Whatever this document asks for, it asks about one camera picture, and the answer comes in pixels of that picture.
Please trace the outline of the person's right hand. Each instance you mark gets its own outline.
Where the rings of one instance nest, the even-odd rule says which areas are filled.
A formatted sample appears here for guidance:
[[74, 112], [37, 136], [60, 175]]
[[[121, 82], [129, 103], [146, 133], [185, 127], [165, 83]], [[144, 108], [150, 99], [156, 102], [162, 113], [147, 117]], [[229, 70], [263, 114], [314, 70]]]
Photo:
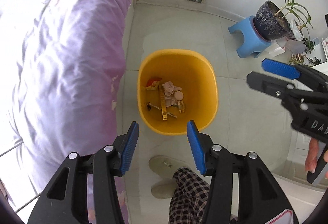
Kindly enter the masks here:
[[309, 143], [309, 150], [305, 161], [305, 171], [314, 173], [317, 167], [317, 155], [319, 153], [319, 141], [311, 138]]

